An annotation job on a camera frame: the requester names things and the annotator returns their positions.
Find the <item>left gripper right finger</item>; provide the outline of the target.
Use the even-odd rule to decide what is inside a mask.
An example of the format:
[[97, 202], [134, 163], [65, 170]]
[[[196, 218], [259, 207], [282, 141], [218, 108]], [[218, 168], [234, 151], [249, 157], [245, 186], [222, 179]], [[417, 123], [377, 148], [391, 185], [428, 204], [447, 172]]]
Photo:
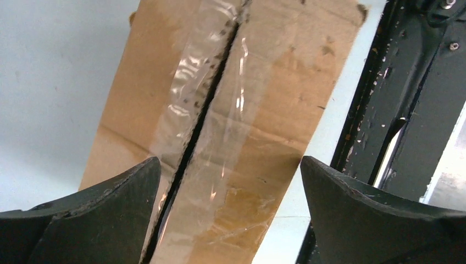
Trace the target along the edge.
[[304, 156], [300, 263], [465, 263], [465, 213], [392, 195]]

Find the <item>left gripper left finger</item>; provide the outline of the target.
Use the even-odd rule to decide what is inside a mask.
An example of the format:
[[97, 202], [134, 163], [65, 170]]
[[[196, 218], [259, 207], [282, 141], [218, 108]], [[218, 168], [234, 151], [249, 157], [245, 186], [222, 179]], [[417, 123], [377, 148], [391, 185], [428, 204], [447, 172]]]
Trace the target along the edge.
[[87, 189], [1, 213], [1, 263], [139, 263], [160, 182], [151, 157]]

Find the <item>brown cardboard express box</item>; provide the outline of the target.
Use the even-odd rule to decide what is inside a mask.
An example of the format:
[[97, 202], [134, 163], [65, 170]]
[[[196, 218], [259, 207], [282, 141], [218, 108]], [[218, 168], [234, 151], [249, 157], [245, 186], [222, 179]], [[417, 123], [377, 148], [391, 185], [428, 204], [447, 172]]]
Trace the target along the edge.
[[146, 158], [152, 263], [251, 263], [340, 76], [358, 1], [141, 1], [80, 187]]

